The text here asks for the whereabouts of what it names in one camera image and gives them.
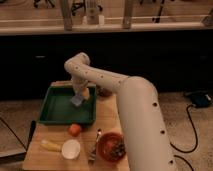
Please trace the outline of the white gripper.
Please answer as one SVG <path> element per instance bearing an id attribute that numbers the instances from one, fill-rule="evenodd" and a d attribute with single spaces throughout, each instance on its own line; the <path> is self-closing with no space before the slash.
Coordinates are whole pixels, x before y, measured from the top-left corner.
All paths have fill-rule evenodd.
<path id="1" fill-rule="evenodd" d="M 88 100 L 90 98 L 90 92 L 89 88 L 87 88 L 88 81 L 76 81 L 72 80 L 72 87 L 76 94 L 82 94 L 85 100 Z"/>

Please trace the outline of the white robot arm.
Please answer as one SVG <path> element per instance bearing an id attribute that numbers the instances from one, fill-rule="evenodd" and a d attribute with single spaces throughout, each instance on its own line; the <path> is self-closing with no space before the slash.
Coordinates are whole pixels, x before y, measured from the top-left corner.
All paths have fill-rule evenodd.
<path id="1" fill-rule="evenodd" d="M 116 94 L 130 171 L 178 171 L 155 86 L 140 76 L 127 76 L 90 66 L 83 52 L 64 63 L 76 93 L 89 82 Z"/>

